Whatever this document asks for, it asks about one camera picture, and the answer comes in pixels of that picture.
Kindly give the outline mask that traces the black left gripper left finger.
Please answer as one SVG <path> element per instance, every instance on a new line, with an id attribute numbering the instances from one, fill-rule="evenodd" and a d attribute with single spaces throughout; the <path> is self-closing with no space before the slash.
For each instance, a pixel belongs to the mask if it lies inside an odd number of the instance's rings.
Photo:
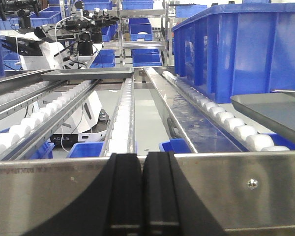
<path id="1" fill-rule="evenodd" d="M 98 176 L 67 207 L 27 236 L 141 236 L 141 165 L 135 153 L 113 153 Z"/>

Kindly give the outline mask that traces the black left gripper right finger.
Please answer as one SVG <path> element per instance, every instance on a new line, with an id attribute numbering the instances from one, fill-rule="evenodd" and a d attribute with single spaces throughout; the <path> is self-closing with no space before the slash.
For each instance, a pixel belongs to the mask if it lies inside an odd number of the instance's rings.
<path id="1" fill-rule="evenodd" d="M 224 236 L 226 232 L 183 174 L 173 152 L 150 152 L 143 169 L 147 236 Z"/>

